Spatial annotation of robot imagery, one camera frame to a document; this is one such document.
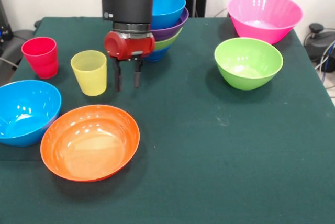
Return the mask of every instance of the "cup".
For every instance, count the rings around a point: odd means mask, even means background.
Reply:
[[[57,43],[50,37],[35,37],[26,41],[21,51],[32,70],[41,79],[50,79],[58,71]]]
[[[107,58],[96,50],[79,52],[71,59],[71,67],[80,89],[87,96],[98,96],[107,88]]]

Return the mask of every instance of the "green bowl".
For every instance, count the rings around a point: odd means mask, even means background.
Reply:
[[[244,91],[266,84],[283,66],[283,56],[275,47],[253,38],[224,41],[216,47],[214,56],[224,79]]]
[[[182,29],[183,28],[181,28],[177,32],[177,34],[175,34],[173,37],[167,38],[166,40],[163,40],[163,41],[157,41],[157,42],[155,42],[155,51],[156,50],[162,50],[162,49],[165,49],[165,48],[169,47],[174,42],[174,40],[177,39],[177,37],[179,36],[180,32],[182,32]]]

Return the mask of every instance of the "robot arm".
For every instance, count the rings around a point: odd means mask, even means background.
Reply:
[[[151,34],[153,0],[102,0],[103,18],[113,21],[113,30],[104,40],[104,47],[111,58],[115,72],[115,86],[121,90],[120,61],[135,60],[134,85],[140,85],[143,57],[154,49]]]

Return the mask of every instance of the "bowl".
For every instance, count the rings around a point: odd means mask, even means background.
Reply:
[[[165,49],[154,51],[153,53],[151,53],[149,56],[145,57],[144,59],[149,62],[158,62],[162,60],[162,58],[168,52],[170,47],[171,46],[168,46]]]
[[[181,28],[177,34],[175,34],[173,37],[170,37],[166,40],[163,40],[163,41],[156,41],[155,42],[155,48],[154,50],[157,51],[157,50],[162,50],[162,49],[165,49],[167,47],[169,47],[176,39],[177,37],[179,36],[180,32],[182,32],[183,28]]]
[[[253,38],[224,41],[214,56],[224,79],[244,91],[266,84],[283,66],[283,57],[275,47]]]
[[[153,0],[151,29],[175,26],[186,5],[186,0]]]
[[[0,143],[26,147],[41,141],[58,117],[62,97],[53,85],[24,80],[0,87]]]
[[[240,37],[274,44],[283,39],[303,18],[292,0],[230,0],[228,12]]]
[[[180,16],[179,20],[177,21],[176,25],[174,27],[168,28],[168,29],[153,29],[151,30],[153,36],[155,37],[156,41],[163,41],[170,37],[173,37],[177,32],[183,28],[184,24],[188,20],[188,10],[187,8],[184,8],[182,15]]]
[[[108,178],[133,157],[140,142],[135,120],[109,105],[88,105],[59,117],[41,142],[46,167],[76,182]]]

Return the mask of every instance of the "bowl rim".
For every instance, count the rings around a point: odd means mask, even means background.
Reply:
[[[99,53],[99,55],[100,55],[101,57],[104,57],[104,62],[103,62],[103,64],[102,64],[100,67],[98,67],[98,68],[96,68],[96,69],[94,69],[94,70],[90,70],[90,71],[82,71],[82,70],[78,69],[76,66],[74,66],[74,59],[77,58],[78,55],[80,55],[80,54],[82,54],[82,53],[84,53],[84,52],[95,52],[95,53]],[[106,57],[106,55],[105,55],[104,53],[102,53],[101,51],[98,51],[98,50],[83,50],[83,51],[80,51],[80,52],[78,52],[77,54],[75,54],[73,57],[71,57],[71,60],[70,60],[71,68],[74,69],[74,70],[76,70],[76,71],[78,71],[78,72],[80,72],[80,73],[88,73],[88,72],[98,71],[98,70],[100,70],[100,69],[103,69],[103,68],[105,67],[106,64],[107,64],[107,57]]]
[[[63,118],[63,116],[67,115],[67,114],[70,114],[70,113],[73,113],[74,111],[77,111],[77,110],[81,110],[83,108],[88,108],[88,107],[109,107],[109,108],[113,108],[113,109],[116,109],[117,111],[121,111],[122,113],[125,113],[127,114],[132,120],[133,122],[135,123],[135,126],[136,126],[136,132],[138,134],[138,139],[137,139],[137,145],[134,149],[134,152],[129,156],[129,158],[124,162],[124,163],[121,163],[121,165],[119,165],[119,167],[117,167],[117,169],[115,171],[112,171],[110,174],[108,175],[105,175],[105,176],[102,176],[102,177],[98,177],[98,178],[92,178],[92,179],[75,179],[75,178],[70,178],[70,177],[67,177],[67,176],[63,176],[61,174],[59,174],[57,172],[57,170],[51,168],[44,160],[44,155],[43,155],[43,152],[42,152],[42,147],[43,147],[43,143],[44,143],[44,138],[46,136],[46,133],[49,131],[49,129],[51,129],[51,127],[56,124],[59,120],[61,120]],[[100,180],[103,180],[105,178],[108,178],[114,174],[116,174],[117,172],[119,172],[122,168],[124,168],[128,163],[129,161],[134,157],[134,155],[136,154],[137,152],[137,149],[138,149],[138,146],[140,145],[140,140],[141,140],[141,135],[140,135],[140,129],[139,129],[139,126],[136,122],[136,120],[133,118],[133,116],[128,113],[127,111],[119,108],[119,107],[116,107],[116,106],[113,106],[113,105],[103,105],[103,104],[94,104],[94,105],[85,105],[85,106],[81,106],[81,107],[77,107],[73,110],[69,110],[67,113],[63,114],[62,116],[60,116],[58,119],[56,119],[51,125],[50,127],[47,129],[46,133],[43,135],[43,138],[41,140],[41,144],[40,144],[40,154],[41,154],[41,158],[42,158],[42,161],[44,163],[44,165],[49,169],[49,171],[51,171],[53,174],[61,177],[61,178],[64,178],[66,180],[69,180],[69,181],[75,181],[75,182],[95,182],[95,181],[100,181]]]
[[[178,26],[179,26],[179,27],[183,27],[184,24],[185,24],[185,23],[187,22],[187,20],[189,19],[189,11],[188,11],[188,9],[185,7],[184,10],[183,10],[183,12],[186,12],[186,13],[187,13],[187,17],[186,17],[186,19],[185,19],[184,21],[182,21],[180,24],[175,25],[175,26],[170,27],[170,28],[166,28],[166,29],[152,29],[151,31],[152,31],[152,32],[163,32],[163,31],[166,31],[166,30],[176,29]]]
[[[50,86],[51,88],[55,89],[56,93],[58,94],[59,96],[59,105],[58,105],[58,108],[56,110],[56,113],[50,117],[50,119],[40,128],[36,129],[36,130],[33,130],[33,131],[30,131],[30,132],[27,132],[27,133],[24,133],[24,134],[21,134],[21,135],[17,135],[17,136],[13,136],[13,137],[3,137],[3,136],[0,136],[0,139],[6,139],[6,140],[10,140],[10,139],[16,139],[16,138],[21,138],[21,137],[24,137],[24,136],[27,136],[29,134],[32,134],[34,132],[37,132],[37,131],[40,131],[41,128],[47,126],[48,124],[50,124],[50,122],[52,122],[54,120],[54,118],[58,115],[60,109],[61,109],[61,106],[62,106],[62,96],[61,96],[61,93],[59,92],[59,90],[57,89],[57,87],[55,87],[54,85],[48,83],[48,82],[45,82],[45,81],[41,81],[41,80],[20,80],[20,81],[15,81],[15,82],[12,82],[12,83],[9,83],[9,84],[5,84],[3,86],[0,87],[0,89],[2,87],[5,87],[5,86],[11,86],[11,85],[14,85],[14,84],[17,84],[17,83],[25,83],[25,82],[33,82],[33,83],[43,83],[43,84],[46,84],[47,86]]]
[[[154,14],[152,14],[152,16],[159,17],[159,16],[165,16],[165,15],[168,15],[168,14],[177,13],[177,12],[179,12],[180,10],[183,10],[183,9],[185,8],[185,6],[186,6],[186,0],[183,0],[183,1],[184,1],[183,7],[181,7],[181,8],[179,8],[179,9],[175,10],[174,12],[169,12],[169,13],[164,13],[164,14],[159,14],[159,15],[154,15]]]
[[[164,50],[168,50],[170,47],[171,47],[172,45],[169,45],[169,46],[167,46],[167,47],[165,47],[165,48],[163,48],[163,49],[161,49],[161,50],[154,50],[153,52],[152,52],[152,54],[154,54],[154,53],[161,53],[161,52],[163,52]]]
[[[178,37],[179,34],[182,32],[182,30],[183,30],[183,28],[181,28],[180,30],[178,30],[178,32],[174,36],[172,36],[170,38],[167,38],[165,40],[162,40],[162,41],[156,41],[155,43],[162,44],[162,43],[166,43],[168,41],[171,41],[171,40],[175,39],[176,37]]]
[[[28,54],[28,53],[26,53],[26,52],[24,51],[24,47],[25,47],[27,44],[31,43],[32,41],[36,41],[36,40],[38,40],[38,39],[48,39],[48,40],[50,40],[50,41],[52,41],[52,42],[54,43],[54,46],[53,46],[52,49],[49,50],[47,53],[37,54],[37,55],[35,55],[35,54],[33,55],[33,54]],[[51,53],[52,51],[55,50],[55,48],[57,48],[57,42],[56,42],[56,40],[54,40],[52,37],[33,37],[33,38],[29,39],[28,41],[25,41],[24,44],[22,44],[22,46],[21,46],[21,52],[22,52],[23,54],[25,54],[25,55],[30,56],[30,57],[40,57],[40,56],[43,56],[43,55],[46,55],[46,54]]]
[[[266,76],[262,76],[262,77],[245,77],[245,76],[239,76],[239,75],[236,75],[235,73],[232,73],[232,72],[226,70],[226,68],[223,68],[223,67],[219,64],[218,59],[217,59],[217,51],[218,51],[218,48],[219,48],[222,44],[224,44],[224,43],[226,43],[226,42],[229,42],[229,41],[234,41],[234,40],[251,40],[251,41],[257,41],[257,42],[263,43],[263,44],[269,46],[270,48],[274,49],[274,51],[277,52],[277,53],[279,54],[280,58],[281,58],[281,64],[280,64],[280,66],[278,67],[278,70],[276,70],[276,71],[273,72],[272,74],[269,74],[269,75],[266,75]],[[252,79],[252,80],[259,80],[259,79],[265,79],[265,78],[267,78],[267,77],[271,77],[271,76],[277,74],[277,73],[282,69],[282,67],[283,67],[283,65],[284,65],[283,55],[281,54],[281,52],[280,52],[276,47],[274,47],[272,44],[269,44],[268,42],[262,41],[262,40],[260,40],[260,39],[249,38],[249,37],[236,37],[236,38],[231,38],[231,39],[228,39],[228,40],[226,40],[226,41],[221,42],[221,43],[220,43],[218,46],[216,46],[216,48],[215,48],[215,51],[214,51],[214,58],[215,58],[215,62],[216,62],[216,64],[217,64],[220,68],[222,68],[224,71],[228,72],[229,74],[231,74],[231,75],[233,75],[233,76],[236,76],[236,77],[243,78],[243,79]]]
[[[237,19],[236,16],[232,15],[232,13],[231,13],[231,5],[232,5],[232,2],[233,2],[233,1],[234,1],[234,0],[230,0],[229,3],[228,3],[228,5],[227,5],[227,11],[228,11],[228,13],[229,13],[235,20],[239,21],[240,23],[245,24],[245,23],[244,23],[243,21],[241,21],[240,19]],[[294,23],[294,24],[292,24],[292,25],[290,25],[290,26],[281,27],[281,28],[259,28],[259,27],[256,27],[256,26],[253,26],[253,25],[249,25],[249,24],[245,24],[245,25],[250,26],[250,27],[252,27],[252,28],[264,29],[264,30],[283,30],[283,29],[290,29],[290,28],[295,27],[299,22],[302,21],[302,19],[303,19],[303,17],[304,17],[304,12],[303,12],[302,8],[301,8],[295,1],[293,1],[293,0],[288,0],[288,1],[294,3],[294,4],[299,8],[299,10],[300,10],[300,12],[301,12],[301,18],[300,18],[299,21],[297,21],[296,23]]]

